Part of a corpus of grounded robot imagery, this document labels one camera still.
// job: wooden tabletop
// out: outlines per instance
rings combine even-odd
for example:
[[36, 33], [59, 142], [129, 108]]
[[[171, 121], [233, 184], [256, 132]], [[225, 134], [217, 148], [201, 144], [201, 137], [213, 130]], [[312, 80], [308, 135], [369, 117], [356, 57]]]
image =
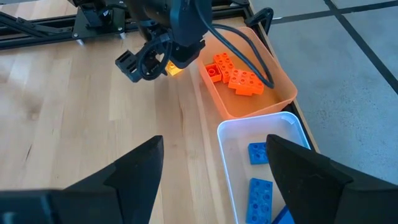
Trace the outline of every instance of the wooden tabletop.
[[[76, 12], [65, 0], [0, 10], [25, 19]], [[195, 65], [130, 82], [114, 60], [143, 43], [132, 33], [0, 52], [1, 190], [65, 188], [160, 134], [164, 169], [151, 223], [234, 222], [216, 135], [222, 120], [206, 86]]]

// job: concrete floor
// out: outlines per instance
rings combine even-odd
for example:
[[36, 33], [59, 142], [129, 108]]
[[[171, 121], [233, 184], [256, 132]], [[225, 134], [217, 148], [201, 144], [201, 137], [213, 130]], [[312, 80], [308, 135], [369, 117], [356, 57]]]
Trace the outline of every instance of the concrete floor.
[[[383, 2], [333, 1], [338, 8]], [[253, 0], [275, 17], [328, 10], [323, 0]], [[345, 14], [398, 77], [398, 6]], [[398, 184], [398, 96], [334, 17], [271, 26], [276, 54], [298, 88], [298, 102], [321, 152]]]

